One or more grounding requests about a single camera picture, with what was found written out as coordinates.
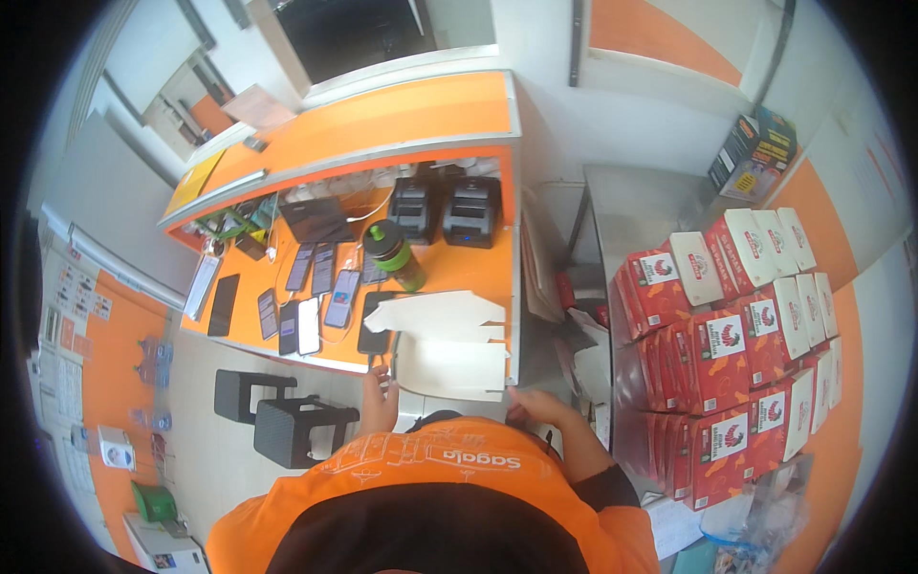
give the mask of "plastic stool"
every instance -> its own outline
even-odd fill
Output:
[[[312,411],[301,411],[303,405],[315,405]],[[319,395],[305,399],[260,400],[255,413],[253,446],[262,456],[284,468],[312,468],[321,460],[309,455],[313,427],[334,426],[331,452],[344,444],[348,422],[360,421],[357,409],[339,409],[319,402]]]
[[[255,424],[255,415],[249,409],[252,385],[274,387],[277,389],[277,397],[282,399],[284,389],[295,388],[297,380],[294,377],[218,369],[214,384],[214,412],[231,421]]]

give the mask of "laptop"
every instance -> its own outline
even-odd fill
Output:
[[[307,199],[288,203],[279,209],[298,243],[357,241],[337,197]]]

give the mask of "window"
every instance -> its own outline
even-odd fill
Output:
[[[313,84],[414,54],[494,43],[489,0],[269,0]]]
[[[210,60],[200,51],[192,54],[169,78],[143,112],[143,120],[188,161],[195,149],[236,121],[220,107],[233,93]]]

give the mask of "orange counter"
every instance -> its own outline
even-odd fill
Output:
[[[170,204],[160,228],[192,249],[200,240],[181,231],[188,221],[252,197],[260,197],[290,186],[355,171],[396,165],[462,157],[497,157],[500,162],[501,207],[503,226],[495,230],[491,249],[447,245],[437,233],[434,244],[415,246],[414,252],[427,272],[427,284],[421,292],[471,289],[479,297],[498,303],[507,310],[506,325],[510,358],[507,376],[513,380],[519,373],[520,325],[520,213],[518,194],[520,169],[517,146],[520,129],[516,97],[509,72],[463,73],[405,84],[397,84],[347,98],[300,114],[296,119],[266,134],[268,141],[262,153],[241,144],[228,148],[216,165],[208,167],[209,175],[200,191],[192,194],[180,186],[176,195],[183,200]],[[264,170],[257,181],[234,186],[233,182],[248,174]],[[349,216],[359,217],[383,201],[388,189],[378,189],[364,205],[342,204]],[[373,217],[352,224],[355,235],[375,220],[383,219],[386,208]],[[283,291],[293,265],[296,243],[283,218],[274,224],[271,244],[277,245],[272,264],[267,257],[254,261],[235,248],[223,257],[218,278],[240,275],[239,288],[230,319],[229,335],[218,339],[234,346],[277,360],[291,361],[363,373],[367,357],[356,351],[364,294],[369,290],[400,291],[394,279],[377,286],[361,286],[354,298],[350,330],[321,327],[326,340],[315,355],[300,357],[277,354],[277,337],[263,341],[257,310],[257,298],[273,287],[278,304],[291,294]],[[334,276],[344,265],[355,243],[338,246]],[[311,292],[311,272],[302,293],[292,297],[303,300]],[[212,288],[200,321],[183,317],[182,327],[207,333],[213,304]],[[322,301],[320,317],[324,319],[328,298]]]

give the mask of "tiled floor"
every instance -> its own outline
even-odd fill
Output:
[[[168,486],[180,513],[188,521],[191,534],[204,544],[210,528],[220,516],[240,502],[266,493],[278,477],[304,472],[287,470],[256,453],[252,448],[252,425],[232,422],[214,413],[217,369],[296,377],[297,388],[292,392],[288,390],[288,397],[315,393],[335,406],[358,409],[361,382],[355,376],[282,365],[180,331],[177,325],[173,326],[171,335],[175,352],[170,384],[157,400],[164,403],[173,416],[173,428],[164,434],[167,452],[174,455],[168,459],[166,477],[174,483]],[[523,379],[527,386],[549,388],[559,394],[567,392],[560,373],[551,368],[534,369],[530,380],[526,378],[524,369]],[[274,390],[254,388],[252,395],[254,407],[259,399],[272,399]],[[408,429],[419,416],[439,409],[503,421],[507,402],[506,396],[504,403],[484,403],[425,398],[403,390],[396,431]],[[349,426],[352,427],[348,432],[350,436],[359,423]],[[321,430],[324,433],[316,429],[312,434],[313,454],[317,458],[327,456],[331,446],[331,428]]]

